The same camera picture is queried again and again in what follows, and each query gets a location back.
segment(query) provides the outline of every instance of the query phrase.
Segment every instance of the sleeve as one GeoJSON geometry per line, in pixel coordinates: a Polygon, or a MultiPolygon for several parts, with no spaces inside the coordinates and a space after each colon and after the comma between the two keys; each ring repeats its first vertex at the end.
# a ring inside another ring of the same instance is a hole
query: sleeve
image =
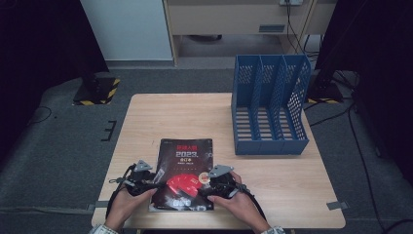
{"type": "Polygon", "coordinates": [[[89,234],[118,234],[118,233],[105,225],[98,224],[94,228],[92,228],[89,234]]]}
{"type": "Polygon", "coordinates": [[[275,227],[268,229],[267,231],[264,231],[261,234],[285,234],[285,231],[282,229],[282,227],[275,226],[275,227]]]}

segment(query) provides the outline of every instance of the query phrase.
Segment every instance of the red graphic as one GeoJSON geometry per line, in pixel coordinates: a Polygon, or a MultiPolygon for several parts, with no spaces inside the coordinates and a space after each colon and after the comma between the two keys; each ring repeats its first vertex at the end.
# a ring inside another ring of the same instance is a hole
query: red graphic
{"type": "Polygon", "coordinates": [[[176,175],[167,181],[167,185],[175,194],[181,190],[194,198],[198,195],[198,189],[202,186],[198,181],[198,177],[192,174],[176,175]]]}
{"type": "Polygon", "coordinates": [[[178,144],[178,145],[176,145],[176,150],[177,151],[197,151],[198,150],[198,145],[178,144]]]}

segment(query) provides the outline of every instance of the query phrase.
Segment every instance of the magazine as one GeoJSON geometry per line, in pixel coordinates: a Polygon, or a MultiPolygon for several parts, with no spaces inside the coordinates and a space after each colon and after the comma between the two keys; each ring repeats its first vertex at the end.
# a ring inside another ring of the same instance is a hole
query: magazine
{"type": "Polygon", "coordinates": [[[152,196],[149,211],[212,211],[213,203],[200,194],[209,188],[212,160],[211,138],[163,138],[154,182],[166,186],[152,196]]]}

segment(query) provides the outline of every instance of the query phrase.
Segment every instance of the wall outlet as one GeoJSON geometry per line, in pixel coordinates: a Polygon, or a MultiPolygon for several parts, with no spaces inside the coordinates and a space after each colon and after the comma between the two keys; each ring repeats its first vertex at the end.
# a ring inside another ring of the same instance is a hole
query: wall outlet
{"type": "Polygon", "coordinates": [[[280,5],[286,5],[289,2],[290,6],[300,6],[303,5],[303,0],[280,0],[280,5]]]}

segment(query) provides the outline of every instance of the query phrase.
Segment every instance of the gray floor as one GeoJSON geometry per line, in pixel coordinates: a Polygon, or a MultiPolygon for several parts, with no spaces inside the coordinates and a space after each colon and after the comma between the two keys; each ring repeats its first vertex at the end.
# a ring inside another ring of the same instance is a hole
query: gray floor
{"type": "MultiPolygon", "coordinates": [[[[256,43],[267,39],[257,38],[256,43]]],[[[22,133],[12,152],[12,160],[0,175],[0,207],[3,209],[0,233],[87,233],[90,230],[91,213],[79,213],[98,198],[132,95],[232,92],[233,53],[237,50],[230,49],[225,56],[203,56],[202,48],[213,46],[210,42],[187,38],[185,43],[187,52],[181,54],[178,66],[111,67],[111,73],[119,77],[121,83],[110,104],[72,105],[80,79],[44,93],[32,124],[22,133]],[[109,121],[117,121],[115,131],[110,141],[102,141],[107,138],[105,129],[111,127],[109,121]],[[51,210],[17,212],[16,207],[64,208],[76,214],[52,214],[51,210]]],[[[278,53],[279,49],[265,50],[270,54],[278,53]]],[[[350,91],[339,88],[344,97],[351,97],[350,91]]],[[[305,107],[310,108],[305,112],[313,124],[345,111],[351,103],[351,99],[312,107],[306,103],[305,107]]],[[[350,206],[343,210],[347,224],[340,230],[296,229],[295,233],[382,233],[373,209],[367,173],[384,227],[413,218],[413,187],[402,178],[392,159],[376,156],[374,142],[360,117],[353,111],[350,113],[367,171],[347,114],[312,127],[337,198],[350,206]]],[[[391,233],[412,233],[412,229],[412,223],[405,223],[391,233]]]]}

